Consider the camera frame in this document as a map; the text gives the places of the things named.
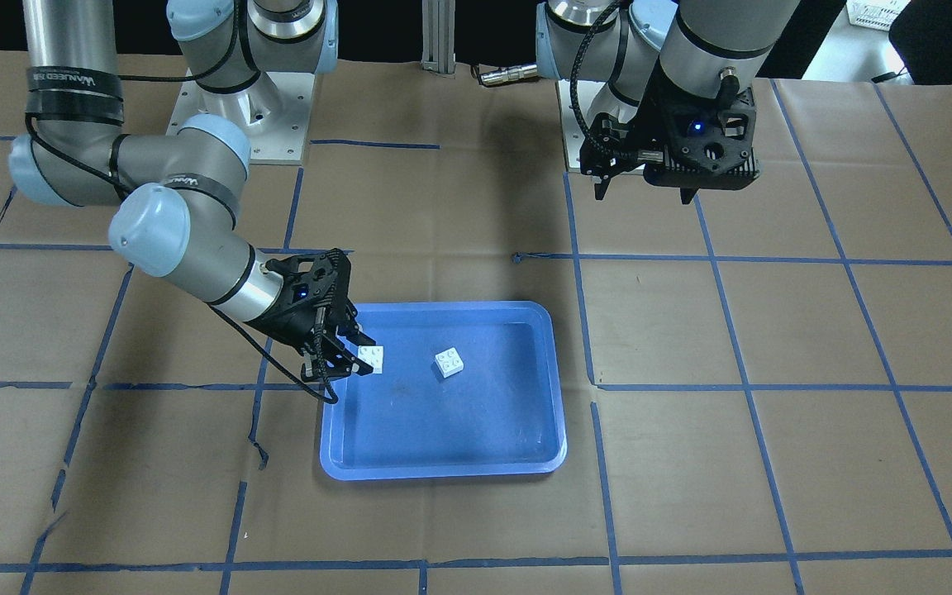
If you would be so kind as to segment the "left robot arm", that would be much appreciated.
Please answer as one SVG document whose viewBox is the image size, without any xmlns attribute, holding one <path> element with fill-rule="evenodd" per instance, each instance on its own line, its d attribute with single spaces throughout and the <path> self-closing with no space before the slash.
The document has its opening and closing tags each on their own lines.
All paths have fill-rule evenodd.
<svg viewBox="0 0 952 595">
<path fill-rule="evenodd" d="M 621 174 L 676 188 L 740 191 L 760 175 L 753 79 L 796 1 L 545 1 L 539 75 L 568 84 L 578 169 L 604 199 Z"/>
</svg>

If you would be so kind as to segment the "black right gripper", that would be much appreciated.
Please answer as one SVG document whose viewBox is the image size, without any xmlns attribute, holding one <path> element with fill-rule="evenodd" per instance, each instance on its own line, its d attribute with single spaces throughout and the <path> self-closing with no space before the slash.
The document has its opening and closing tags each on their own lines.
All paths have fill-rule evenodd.
<svg viewBox="0 0 952 595">
<path fill-rule="evenodd" d="M 321 355 L 318 355 L 311 342 L 317 338 L 320 330 L 329 331 L 333 338 L 339 336 L 358 347 L 378 345 L 375 339 L 363 331 L 356 310 L 330 310 L 327 307 L 312 310 L 298 306 L 276 308 L 275 300 L 267 312 L 259 317 L 259 331 L 301 351 L 303 382 L 347 378 L 360 370 L 358 355 L 348 350 L 347 344 L 339 339 L 318 339 L 318 346 L 321 347 Z"/>
</svg>

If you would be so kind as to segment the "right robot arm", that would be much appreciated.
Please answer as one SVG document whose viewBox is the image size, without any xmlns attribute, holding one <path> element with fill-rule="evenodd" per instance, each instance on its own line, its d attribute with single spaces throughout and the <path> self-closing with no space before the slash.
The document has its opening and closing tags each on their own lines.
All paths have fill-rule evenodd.
<svg viewBox="0 0 952 595">
<path fill-rule="evenodd" d="M 348 299 L 350 264 L 333 249 L 271 257 L 236 233 L 252 173 L 249 131 L 211 109 L 173 135 L 128 135 L 110 1 L 26 1 L 26 131 L 8 168 L 46 206 L 114 206 L 114 252 L 204 302 L 227 325 L 294 348 L 302 381 L 328 383 L 375 366 Z"/>
</svg>

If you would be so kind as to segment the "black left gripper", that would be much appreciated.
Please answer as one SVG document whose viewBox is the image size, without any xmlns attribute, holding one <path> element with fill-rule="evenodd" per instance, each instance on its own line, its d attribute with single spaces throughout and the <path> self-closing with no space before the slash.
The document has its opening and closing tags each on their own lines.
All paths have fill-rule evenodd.
<svg viewBox="0 0 952 595">
<path fill-rule="evenodd" d="M 675 83 L 647 83 L 637 113 L 627 125 L 611 114 L 598 113 L 587 125 L 579 147 L 579 169 L 592 178 L 594 199 L 606 197 L 612 178 L 626 173 L 626 166 L 690 166 L 691 123 L 692 98 Z M 657 163 L 651 159 L 654 152 L 661 155 Z M 699 192 L 699 186 L 680 188 L 681 203 L 692 206 Z"/>
</svg>

